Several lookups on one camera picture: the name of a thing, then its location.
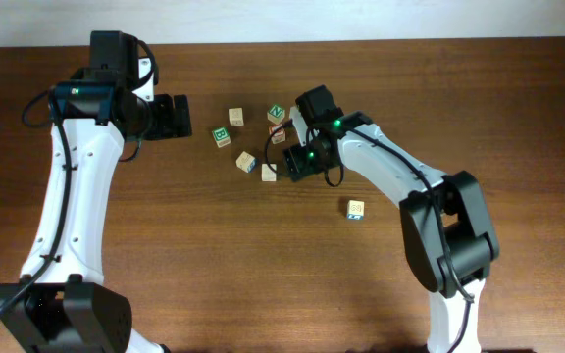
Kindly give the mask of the wooden block red U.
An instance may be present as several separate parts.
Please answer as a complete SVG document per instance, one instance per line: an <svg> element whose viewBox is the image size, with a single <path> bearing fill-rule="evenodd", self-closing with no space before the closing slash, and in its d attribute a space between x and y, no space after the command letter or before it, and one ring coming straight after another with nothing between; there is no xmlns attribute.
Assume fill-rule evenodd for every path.
<svg viewBox="0 0 565 353"><path fill-rule="evenodd" d="M261 179L264 182L275 182L277 180L277 166L275 164L263 164Z"/></svg>

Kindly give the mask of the wooden block blue L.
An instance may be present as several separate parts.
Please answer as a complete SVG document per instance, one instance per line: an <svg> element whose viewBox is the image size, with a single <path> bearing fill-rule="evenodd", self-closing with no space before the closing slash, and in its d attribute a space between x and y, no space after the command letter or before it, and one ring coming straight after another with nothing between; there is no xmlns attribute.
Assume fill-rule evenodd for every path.
<svg viewBox="0 0 565 353"><path fill-rule="evenodd" d="M346 218L348 220L360 221L364 219L365 203L358 200L349 200L346 208Z"/></svg>

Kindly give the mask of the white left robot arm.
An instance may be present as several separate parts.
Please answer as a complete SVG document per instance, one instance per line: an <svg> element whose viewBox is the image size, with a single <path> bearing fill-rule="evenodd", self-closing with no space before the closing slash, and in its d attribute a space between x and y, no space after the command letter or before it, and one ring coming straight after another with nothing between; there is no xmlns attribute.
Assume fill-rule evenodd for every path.
<svg viewBox="0 0 565 353"><path fill-rule="evenodd" d="M132 323L129 301L104 286L102 237L114 171L132 142L188 137L183 95L158 94L147 44L120 31L90 35L90 62L42 97L51 169L20 278L0 284L0 324L27 352L159 352Z"/></svg>

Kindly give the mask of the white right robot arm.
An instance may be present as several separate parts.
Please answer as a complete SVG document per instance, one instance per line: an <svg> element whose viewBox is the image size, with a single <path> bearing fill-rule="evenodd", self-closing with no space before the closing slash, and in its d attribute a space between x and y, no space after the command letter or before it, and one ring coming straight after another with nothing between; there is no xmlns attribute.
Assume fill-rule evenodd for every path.
<svg viewBox="0 0 565 353"><path fill-rule="evenodd" d="M331 169L360 174L399 210L405 257L430 299L429 352L479 352L479 303L499 243L480 184L434 169L361 111L344 114L320 85L290 113L298 143L283 152L292 181Z"/></svg>

